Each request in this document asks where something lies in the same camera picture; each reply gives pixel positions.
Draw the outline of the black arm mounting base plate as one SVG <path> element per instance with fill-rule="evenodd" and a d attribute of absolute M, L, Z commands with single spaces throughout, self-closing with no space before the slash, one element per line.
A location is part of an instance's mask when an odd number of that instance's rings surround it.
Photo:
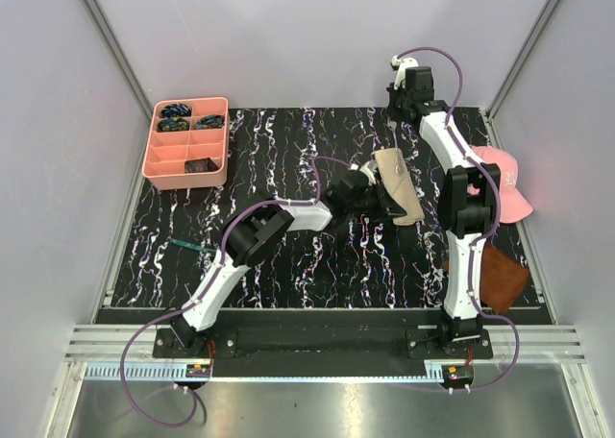
<path fill-rule="evenodd" d="M 487 332 L 451 343 L 440 310 L 222 309 L 201 333 L 175 321 L 156 332 L 155 358 L 213 357 L 217 379 L 316 381 L 419 377 L 430 361 L 493 358 Z"/>

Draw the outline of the silver ornate fork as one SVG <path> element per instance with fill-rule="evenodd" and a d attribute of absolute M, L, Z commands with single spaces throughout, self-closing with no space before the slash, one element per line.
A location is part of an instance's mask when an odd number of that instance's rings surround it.
<path fill-rule="evenodd" d="M 406 170 L 404 168 L 404 159 L 399 149 L 398 136 L 397 136 L 397 123 L 391 118 L 388 118 L 387 126 L 390 132 L 392 133 L 392 137 L 393 137 L 393 145 L 395 149 L 395 164 L 396 164 L 395 171 L 399 176 L 402 176 Z"/>

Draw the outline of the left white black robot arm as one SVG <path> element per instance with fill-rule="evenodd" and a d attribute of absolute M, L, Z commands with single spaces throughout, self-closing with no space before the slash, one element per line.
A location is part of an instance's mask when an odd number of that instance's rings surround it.
<path fill-rule="evenodd" d="M 401 162 L 371 159 L 352 164 L 337 182 L 316 183 L 313 198 L 292 200 L 265 197 L 237 214 L 223 229 L 220 247 L 197 290 L 172 318 L 174 346 L 185 356 L 200 355 L 210 329 L 236 284 L 275 252 L 290 231 L 326 231 L 359 214 L 397 220 L 408 213 L 394 196 L 407 175 Z"/>

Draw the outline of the beige cloth napkin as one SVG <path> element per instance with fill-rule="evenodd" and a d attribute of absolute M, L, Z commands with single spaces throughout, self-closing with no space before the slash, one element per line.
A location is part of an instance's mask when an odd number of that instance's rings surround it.
<path fill-rule="evenodd" d="M 390 198 L 405 212 L 395 216 L 393 224 L 409 227 L 425 219 L 402 152 L 398 148 L 380 149 L 374 153 L 379 174 Z"/>

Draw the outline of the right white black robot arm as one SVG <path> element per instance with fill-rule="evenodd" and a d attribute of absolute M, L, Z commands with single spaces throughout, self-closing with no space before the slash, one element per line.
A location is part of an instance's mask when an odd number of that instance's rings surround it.
<path fill-rule="evenodd" d="M 481 340 L 481 260 L 500 220 L 501 172 L 476 154 L 457 129 L 453 109 L 435 98 L 429 67 L 409 55 L 395 56 L 390 64 L 396 76 L 387 87 L 389 116 L 429 144 L 445 173 L 437 219 L 448 239 L 449 271 L 435 342 L 445 356 L 463 356 Z"/>

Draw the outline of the green handled clear utensil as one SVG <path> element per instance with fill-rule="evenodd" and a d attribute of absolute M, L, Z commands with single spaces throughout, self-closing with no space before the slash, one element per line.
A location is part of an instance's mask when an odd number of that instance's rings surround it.
<path fill-rule="evenodd" d="M 204 253 L 204 254 L 214 254 L 215 253 L 215 249 L 213 248 L 204 247 L 199 244 L 193 244 L 193 243 L 186 242 L 186 241 L 176 239 L 176 238 L 171 238 L 169 242 L 177 247 L 188 249 L 188 250 L 195 251 L 198 253 Z"/>

